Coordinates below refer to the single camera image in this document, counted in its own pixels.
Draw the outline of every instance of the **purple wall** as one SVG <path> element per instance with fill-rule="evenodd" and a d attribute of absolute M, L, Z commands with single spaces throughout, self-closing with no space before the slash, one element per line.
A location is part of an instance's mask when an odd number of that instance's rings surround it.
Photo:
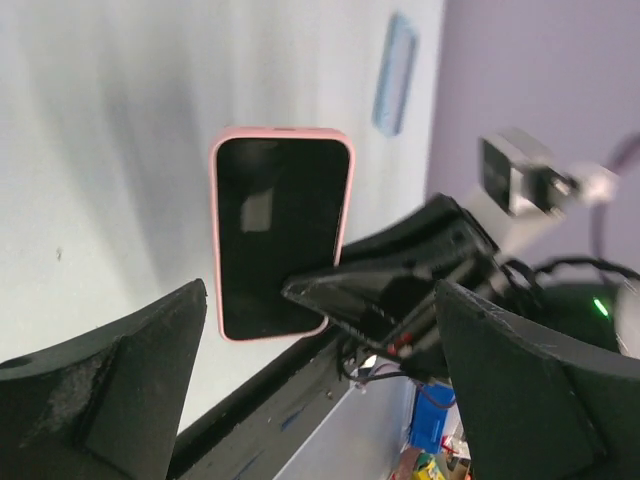
<path fill-rule="evenodd" d="M 428 192 L 464 198 L 478 180 L 477 137 L 518 126 L 560 166 L 605 161 L 640 131 L 640 1 L 448 2 Z M 609 210 L 607 257 L 640 269 L 640 165 Z M 523 258 L 588 251 L 573 211 Z"/>

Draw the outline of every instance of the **black phone screen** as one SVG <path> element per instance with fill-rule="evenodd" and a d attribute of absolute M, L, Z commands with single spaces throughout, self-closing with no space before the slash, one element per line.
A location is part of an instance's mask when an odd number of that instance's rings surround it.
<path fill-rule="evenodd" d="M 323 316 L 281 295 L 293 274 L 331 266 L 350 172 L 333 139 L 234 138 L 218 148 L 222 325 L 232 340 L 303 334 Z"/>

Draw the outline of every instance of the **black 3d-printed part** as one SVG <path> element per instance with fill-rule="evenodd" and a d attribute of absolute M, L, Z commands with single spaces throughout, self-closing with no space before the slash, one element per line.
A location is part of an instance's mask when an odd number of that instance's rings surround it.
<path fill-rule="evenodd" d="M 435 317 L 426 318 L 416 308 L 431 308 L 436 280 L 451 274 L 464 282 L 473 269 L 464 275 L 454 270 L 495 253 L 473 219 L 444 196 L 358 244 L 345 249 L 338 267 L 290 277 L 283 295 L 376 349 L 408 331 L 421 336 L 434 328 Z"/>
<path fill-rule="evenodd" d="M 640 361 L 440 283 L 438 326 L 479 480 L 636 478 Z"/>
<path fill-rule="evenodd" d="M 148 307 L 0 364 L 0 478 L 165 478 L 204 326 L 194 281 Z"/>
<path fill-rule="evenodd" d="M 616 283 L 561 283 L 545 285 L 538 294 L 539 305 L 526 317 L 556 332 L 620 353 L 615 329 L 615 305 L 620 286 Z M 505 310 L 519 312 L 515 300 L 518 292 L 507 290 L 492 302 Z M 604 315 L 594 304 L 598 300 L 609 311 Z"/>

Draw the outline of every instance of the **robotic arm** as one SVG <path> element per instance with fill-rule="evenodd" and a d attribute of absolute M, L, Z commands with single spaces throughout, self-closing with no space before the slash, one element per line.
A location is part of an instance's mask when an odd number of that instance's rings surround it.
<path fill-rule="evenodd" d="M 289 279 L 283 295 L 327 315 L 412 377 L 448 377 L 436 326 L 438 280 L 486 298 L 509 287 L 501 266 L 560 224 L 573 203 L 612 198 L 616 176 L 597 165 L 569 173 L 517 129 L 481 139 L 482 185 L 462 205 L 436 195 L 402 222 L 343 252 L 337 268 Z"/>

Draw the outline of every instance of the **smartphone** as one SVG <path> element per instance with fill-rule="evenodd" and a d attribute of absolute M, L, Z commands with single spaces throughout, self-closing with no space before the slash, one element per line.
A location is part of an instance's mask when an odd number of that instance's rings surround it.
<path fill-rule="evenodd" d="M 285 299 L 294 274 L 339 261 L 355 161 L 336 130 L 232 128 L 210 156 L 220 334 L 311 336 L 322 314 Z"/>

